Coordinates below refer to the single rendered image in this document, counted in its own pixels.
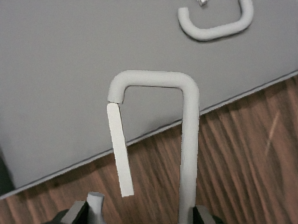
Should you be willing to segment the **grey tray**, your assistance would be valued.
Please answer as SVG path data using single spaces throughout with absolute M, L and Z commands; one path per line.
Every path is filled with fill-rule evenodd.
M 180 72 L 200 92 L 199 116 L 298 74 L 298 0 L 0 0 L 0 200 L 114 152 L 109 87 L 126 70 Z M 116 103 L 117 104 L 117 103 Z M 177 88 L 130 86 L 120 107 L 126 146 L 182 123 Z

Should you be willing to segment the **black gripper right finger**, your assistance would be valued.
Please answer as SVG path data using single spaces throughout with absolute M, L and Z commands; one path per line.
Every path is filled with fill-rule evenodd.
M 225 224 L 216 215 L 210 215 L 206 206 L 195 205 L 193 207 L 193 224 Z

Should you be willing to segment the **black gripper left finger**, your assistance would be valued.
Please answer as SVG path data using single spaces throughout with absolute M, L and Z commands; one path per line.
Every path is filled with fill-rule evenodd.
M 88 202 L 76 201 L 70 209 L 58 212 L 51 221 L 41 224 L 87 224 L 87 212 Z

